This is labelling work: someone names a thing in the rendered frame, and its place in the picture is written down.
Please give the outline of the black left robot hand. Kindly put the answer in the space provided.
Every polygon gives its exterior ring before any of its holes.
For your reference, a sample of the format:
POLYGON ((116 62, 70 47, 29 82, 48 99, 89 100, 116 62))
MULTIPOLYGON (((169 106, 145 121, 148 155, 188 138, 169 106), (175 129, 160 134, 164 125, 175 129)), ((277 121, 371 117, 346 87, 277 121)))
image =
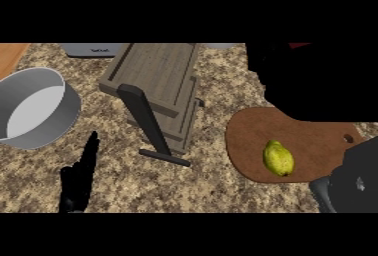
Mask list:
POLYGON ((92 193, 99 143, 98 132, 94 131, 88 139, 80 160, 73 166, 65 166, 61 169, 61 213, 86 211, 92 193))

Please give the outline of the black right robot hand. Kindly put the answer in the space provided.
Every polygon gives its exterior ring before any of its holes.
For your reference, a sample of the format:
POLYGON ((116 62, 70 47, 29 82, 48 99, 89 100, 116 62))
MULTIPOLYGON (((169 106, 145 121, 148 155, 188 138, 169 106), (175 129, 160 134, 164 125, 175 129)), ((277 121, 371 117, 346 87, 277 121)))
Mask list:
POLYGON ((378 48, 353 43, 249 42, 265 98, 294 119, 378 122, 378 48))

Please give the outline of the brown wooden cutting board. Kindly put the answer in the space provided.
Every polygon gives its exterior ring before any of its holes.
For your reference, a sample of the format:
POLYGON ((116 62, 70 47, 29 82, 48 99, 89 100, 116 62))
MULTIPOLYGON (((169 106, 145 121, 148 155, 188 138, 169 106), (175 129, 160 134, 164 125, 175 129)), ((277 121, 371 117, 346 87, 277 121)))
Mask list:
POLYGON ((305 122, 272 107, 238 111, 226 126, 226 149, 240 173, 260 183, 311 182, 343 164, 345 151, 365 139, 353 123, 305 122), (265 167, 263 149, 278 140, 296 160, 294 173, 280 177, 265 167))

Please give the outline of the grey-brown wooden tiered basket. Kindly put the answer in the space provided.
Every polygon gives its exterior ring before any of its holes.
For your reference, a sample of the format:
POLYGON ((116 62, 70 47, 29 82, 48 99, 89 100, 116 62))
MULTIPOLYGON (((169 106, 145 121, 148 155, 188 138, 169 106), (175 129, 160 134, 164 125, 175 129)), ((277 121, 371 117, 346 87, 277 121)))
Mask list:
POLYGON ((127 43, 99 80, 104 93, 122 99, 127 122, 144 130, 151 150, 139 153, 182 166, 197 110, 200 80, 194 74, 197 43, 127 43))

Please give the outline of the grey round pot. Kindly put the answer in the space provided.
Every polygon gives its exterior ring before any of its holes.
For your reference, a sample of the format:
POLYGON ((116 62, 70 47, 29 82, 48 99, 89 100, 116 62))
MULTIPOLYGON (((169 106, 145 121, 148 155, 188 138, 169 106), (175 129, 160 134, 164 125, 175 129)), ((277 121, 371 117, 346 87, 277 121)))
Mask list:
POLYGON ((21 149, 49 145, 70 130, 82 99, 61 73, 27 68, 0 80, 0 143, 21 149))

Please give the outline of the yellow-green fruit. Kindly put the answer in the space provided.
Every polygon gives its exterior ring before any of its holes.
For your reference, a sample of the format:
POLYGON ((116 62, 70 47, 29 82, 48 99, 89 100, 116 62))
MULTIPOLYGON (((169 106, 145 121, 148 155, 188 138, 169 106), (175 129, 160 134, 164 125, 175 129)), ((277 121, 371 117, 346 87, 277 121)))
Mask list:
POLYGON ((294 156, 278 140, 271 140, 263 149, 263 163, 269 171, 287 177, 294 172, 294 156))

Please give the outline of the grey flat appliance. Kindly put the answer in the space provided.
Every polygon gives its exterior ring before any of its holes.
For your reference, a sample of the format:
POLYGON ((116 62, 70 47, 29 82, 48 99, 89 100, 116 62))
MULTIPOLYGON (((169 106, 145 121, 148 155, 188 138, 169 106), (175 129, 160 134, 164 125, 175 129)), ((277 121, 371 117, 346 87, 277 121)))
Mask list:
POLYGON ((61 43, 70 57, 114 57, 123 46, 122 43, 61 43))

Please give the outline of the orange-brown wooden panel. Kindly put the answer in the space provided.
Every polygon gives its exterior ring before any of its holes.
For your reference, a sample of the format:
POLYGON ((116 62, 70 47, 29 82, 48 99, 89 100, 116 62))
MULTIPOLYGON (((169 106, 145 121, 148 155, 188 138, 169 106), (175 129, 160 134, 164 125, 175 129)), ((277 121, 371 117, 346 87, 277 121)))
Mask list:
POLYGON ((0 80, 15 71, 30 43, 0 43, 0 80))

